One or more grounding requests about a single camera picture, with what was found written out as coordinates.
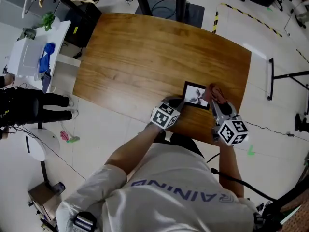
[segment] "potted plant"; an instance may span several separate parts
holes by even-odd
[[[49,31],[52,28],[58,29],[60,24],[60,20],[57,16],[54,15],[53,12],[47,12],[42,16],[42,24],[41,27],[45,27],[45,31]]]

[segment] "white box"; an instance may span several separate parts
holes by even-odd
[[[218,134],[227,145],[238,145],[246,138],[249,131],[243,120],[226,120]]]
[[[34,76],[46,44],[29,38],[16,41],[11,51],[8,72],[18,76]]]
[[[153,109],[150,121],[162,129],[166,129],[175,124],[179,114],[180,112],[161,102],[159,107]]]

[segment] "person in black clothing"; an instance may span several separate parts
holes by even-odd
[[[77,110],[51,111],[43,108],[45,105],[67,107],[72,102],[69,97],[44,94],[40,90],[20,87],[3,88],[14,80],[15,76],[12,74],[0,76],[0,139],[7,138],[10,126],[48,123],[77,117]]]
[[[303,121],[301,121],[299,114],[295,116],[295,131],[309,132],[309,123],[307,123],[307,119],[304,118]]]

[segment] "picture frame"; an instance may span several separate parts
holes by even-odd
[[[185,81],[182,96],[183,99],[185,100],[185,105],[198,107],[204,110],[209,110],[210,107],[209,103],[205,100],[202,100],[205,89],[206,86]]]

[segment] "black picture frame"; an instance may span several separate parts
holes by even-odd
[[[200,84],[196,84],[196,83],[191,83],[191,82],[187,82],[185,81],[184,83],[184,87],[183,87],[183,100],[185,98],[185,94],[187,92],[187,87],[188,86],[194,86],[194,87],[198,87],[198,88],[202,88],[202,89],[206,89],[206,86],[203,86],[203,85],[200,85]],[[207,106],[202,106],[202,105],[198,105],[198,104],[194,104],[194,103],[190,103],[190,102],[185,102],[185,105],[188,105],[188,106],[193,106],[193,107],[198,107],[198,108],[201,108],[201,109],[204,109],[204,110],[209,110],[209,103],[207,104]]]

